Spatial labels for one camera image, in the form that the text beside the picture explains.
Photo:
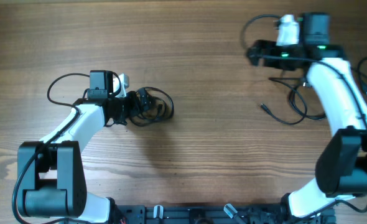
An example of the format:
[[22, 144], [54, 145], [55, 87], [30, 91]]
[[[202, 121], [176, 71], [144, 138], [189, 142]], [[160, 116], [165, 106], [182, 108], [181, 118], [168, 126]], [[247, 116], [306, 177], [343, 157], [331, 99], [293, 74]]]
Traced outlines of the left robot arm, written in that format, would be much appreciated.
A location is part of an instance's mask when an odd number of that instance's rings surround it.
[[125, 75], [92, 70], [83, 97], [71, 103], [72, 112], [49, 135], [26, 141], [18, 149], [18, 178], [12, 193], [12, 212], [19, 223], [27, 217], [51, 223], [120, 223], [124, 217], [113, 199], [87, 191], [81, 153], [101, 129], [125, 125], [155, 106], [145, 88], [126, 91]]

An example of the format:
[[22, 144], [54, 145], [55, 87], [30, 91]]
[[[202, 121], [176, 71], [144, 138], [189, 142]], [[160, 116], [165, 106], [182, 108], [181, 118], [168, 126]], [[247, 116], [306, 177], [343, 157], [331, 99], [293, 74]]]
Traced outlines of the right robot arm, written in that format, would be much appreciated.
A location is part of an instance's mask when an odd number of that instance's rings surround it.
[[324, 110], [332, 138], [315, 166], [314, 178], [283, 198], [287, 223], [315, 220], [324, 211], [367, 196], [367, 104], [350, 62], [329, 37], [330, 17], [322, 12], [274, 16], [277, 40], [257, 40], [246, 48], [252, 65], [286, 71], [301, 69]]

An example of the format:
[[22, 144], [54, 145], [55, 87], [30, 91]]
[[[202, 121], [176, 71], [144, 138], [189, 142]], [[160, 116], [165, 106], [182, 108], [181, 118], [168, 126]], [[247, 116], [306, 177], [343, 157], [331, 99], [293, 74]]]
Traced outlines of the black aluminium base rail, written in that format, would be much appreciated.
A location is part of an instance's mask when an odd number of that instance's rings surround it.
[[145, 207], [143, 205], [115, 206], [115, 223], [127, 224], [196, 224], [196, 223], [296, 223], [278, 204], [233, 207]]

